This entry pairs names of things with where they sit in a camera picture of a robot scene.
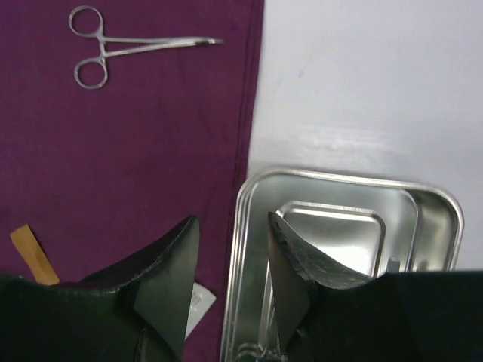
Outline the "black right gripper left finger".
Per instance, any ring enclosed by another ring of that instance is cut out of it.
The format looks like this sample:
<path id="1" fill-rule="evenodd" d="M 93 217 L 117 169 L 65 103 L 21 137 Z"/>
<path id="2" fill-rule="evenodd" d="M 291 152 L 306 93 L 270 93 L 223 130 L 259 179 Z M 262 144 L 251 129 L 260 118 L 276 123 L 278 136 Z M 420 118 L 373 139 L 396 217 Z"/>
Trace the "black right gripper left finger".
<path id="1" fill-rule="evenodd" d="M 75 283 L 1 276 L 3 361 L 179 361 L 198 262 L 188 216 L 157 241 Z"/>

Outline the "steel forceps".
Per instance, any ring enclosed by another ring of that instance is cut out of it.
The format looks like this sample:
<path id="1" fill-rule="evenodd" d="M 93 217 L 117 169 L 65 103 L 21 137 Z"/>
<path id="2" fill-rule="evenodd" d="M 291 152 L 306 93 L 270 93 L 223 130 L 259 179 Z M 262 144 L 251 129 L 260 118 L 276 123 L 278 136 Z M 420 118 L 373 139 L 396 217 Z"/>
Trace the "steel forceps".
<path id="1" fill-rule="evenodd" d="M 257 341 L 255 343 L 242 343 L 238 348 L 235 361 L 288 361 L 280 349 L 269 263 L 267 263 L 266 267 Z"/>

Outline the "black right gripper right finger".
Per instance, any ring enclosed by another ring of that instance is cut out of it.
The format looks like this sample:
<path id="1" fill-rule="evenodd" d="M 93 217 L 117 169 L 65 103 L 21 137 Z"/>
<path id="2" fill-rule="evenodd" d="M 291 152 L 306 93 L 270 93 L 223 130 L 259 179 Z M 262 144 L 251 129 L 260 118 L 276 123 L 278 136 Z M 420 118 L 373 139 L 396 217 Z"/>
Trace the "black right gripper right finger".
<path id="1" fill-rule="evenodd" d="M 270 213 L 269 267 L 281 353 L 289 361 L 480 361 L 480 271 L 371 278 Z"/>

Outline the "curved forceps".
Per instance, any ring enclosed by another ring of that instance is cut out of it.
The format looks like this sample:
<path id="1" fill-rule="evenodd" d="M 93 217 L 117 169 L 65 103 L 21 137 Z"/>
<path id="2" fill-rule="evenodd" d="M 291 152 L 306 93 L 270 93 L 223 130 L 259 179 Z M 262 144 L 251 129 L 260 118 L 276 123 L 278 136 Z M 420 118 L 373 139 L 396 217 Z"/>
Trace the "curved forceps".
<path id="1" fill-rule="evenodd" d="M 99 20 L 97 28 L 93 32 L 79 32 L 75 28 L 75 17 L 83 11 L 94 12 Z M 101 12 L 90 5 L 81 5 L 73 8 L 69 14 L 69 28 L 71 31 L 81 38 L 95 39 L 98 43 L 99 54 L 95 57 L 79 61 L 73 70 L 76 83 L 86 90 L 97 90 L 102 88 L 109 79 L 109 71 L 107 68 L 107 59 L 113 57 L 127 56 L 130 54 L 141 54 L 150 51 L 159 51 L 173 48 L 191 48 L 204 45 L 221 45 L 224 40 L 213 37 L 173 37 L 173 38 L 119 38 L 109 37 L 104 34 L 104 19 Z M 107 45 L 113 44 L 133 44 L 133 47 L 125 48 L 117 51 L 108 51 Z M 86 84 L 82 81 L 81 71 L 84 66 L 95 64 L 103 70 L 103 78 L 97 84 Z"/>

